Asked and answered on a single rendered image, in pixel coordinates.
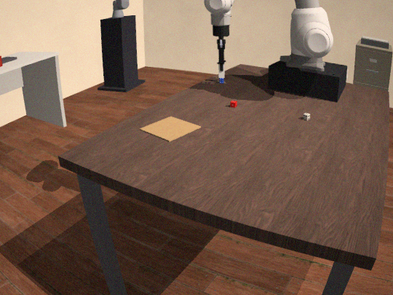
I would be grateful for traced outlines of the tan square mat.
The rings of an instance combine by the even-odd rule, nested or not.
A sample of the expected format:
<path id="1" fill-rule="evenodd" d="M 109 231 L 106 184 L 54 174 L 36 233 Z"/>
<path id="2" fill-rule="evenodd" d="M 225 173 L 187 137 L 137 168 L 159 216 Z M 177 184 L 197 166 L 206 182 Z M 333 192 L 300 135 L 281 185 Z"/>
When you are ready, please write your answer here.
<path id="1" fill-rule="evenodd" d="M 168 117 L 151 125 L 142 127 L 140 130 L 171 142 L 176 138 L 180 138 L 183 135 L 199 129 L 200 127 L 201 126 L 183 121 L 181 119 Z"/>

